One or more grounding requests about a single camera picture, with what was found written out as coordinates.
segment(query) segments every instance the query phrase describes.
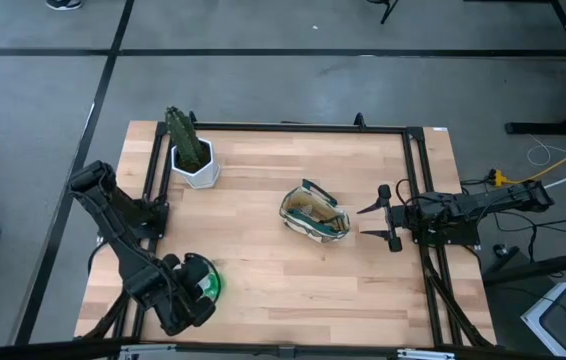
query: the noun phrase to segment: white hexagonal pot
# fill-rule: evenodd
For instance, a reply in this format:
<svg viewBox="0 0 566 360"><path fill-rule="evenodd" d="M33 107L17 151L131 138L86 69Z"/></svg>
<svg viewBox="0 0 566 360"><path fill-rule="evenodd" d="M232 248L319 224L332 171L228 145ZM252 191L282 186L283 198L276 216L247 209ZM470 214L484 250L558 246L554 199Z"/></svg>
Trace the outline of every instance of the white hexagonal pot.
<svg viewBox="0 0 566 360"><path fill-rule="evenodd" d="M210 149L210 162L195 173L181 170L176 166L178 149L174 146L172 147L172 170L181 174L185 178L185 181L190 184L192 189L207 189L213 187L216 183L216 180L219 178L219 174L221 173L221 167L216 163L214 146L212 146L212 143L201 138L199 138L199 142L201 145L207 146Z"/></svg>

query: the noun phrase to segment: wooden table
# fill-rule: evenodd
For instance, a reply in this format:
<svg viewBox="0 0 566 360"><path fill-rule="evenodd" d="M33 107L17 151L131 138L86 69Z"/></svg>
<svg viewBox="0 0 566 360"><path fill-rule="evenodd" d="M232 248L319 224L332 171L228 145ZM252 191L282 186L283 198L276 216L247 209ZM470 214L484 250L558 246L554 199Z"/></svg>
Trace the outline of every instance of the wooden table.
<svg viewBox="0 0 566 360"><path fill-rule="evenodd" d="M117 169L119 186L140 197L156 122L130 123ZM447 130L425 128L435 189L460 192ZM214 143L221 175L213 189L192 190L172 173L171 210L157 256L197 252L223 278L216 313L199 328L169 337L154 311L145 316L142 340L165 342L431 346L423 273L410 232L399 231L403 251L359 231L383 229L382 211L356 215L407 177L399 135L199 131ZM164 138L159 164L167 147ZM421 171L417 164L420 190ZM158 191L158 166L154 193ZM330 192L350 215L352 230L340 242L315 243L287 229L279 217L283 196L307 178ZM407 184L401 189L409 198ZM446 247L455 297L483 336L494 331L476 259ZM95 258L76 334L91 330L121 289L110 248ZM124 334L130 334L131 306ZM444 338L445 306L439 299Z"/></svg>

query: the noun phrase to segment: cactus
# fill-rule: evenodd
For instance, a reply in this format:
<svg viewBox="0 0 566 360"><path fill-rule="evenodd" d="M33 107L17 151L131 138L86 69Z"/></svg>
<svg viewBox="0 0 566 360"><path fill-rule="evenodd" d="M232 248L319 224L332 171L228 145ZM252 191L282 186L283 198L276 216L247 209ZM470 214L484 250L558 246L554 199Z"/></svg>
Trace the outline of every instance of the cactus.
<svg viewBox="0 0 566 360"><path fill-rule="evenodd" d="M210 154L196 137L190 118L172 106L165 110L165 122L179 154L179 168L190 173L199 171L210 161Z"/></svg>

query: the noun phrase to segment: yellow cable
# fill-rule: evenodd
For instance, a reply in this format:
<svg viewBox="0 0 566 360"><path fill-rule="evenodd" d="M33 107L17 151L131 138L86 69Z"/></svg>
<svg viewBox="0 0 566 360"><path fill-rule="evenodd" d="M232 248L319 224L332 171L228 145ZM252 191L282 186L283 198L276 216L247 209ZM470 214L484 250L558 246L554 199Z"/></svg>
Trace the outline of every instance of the yellow cable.
<svg viewBox="0 0 566 360"><path fill-rule="evenodd" d="M509 179L503 177L501 182L504 183L504 184L520 184L520 183L527 181L527 180L534 180L535 178L538 178L539 176L547 174L550 170L555 169L557 166L563 164L564 162L566 162L566 158L557 162L556 164L550 166L549 168L541 171L540 173L533 175L533 176L530 176L529 178L524 179L524 180L514 181L514 180L509 180Z"/></svg>

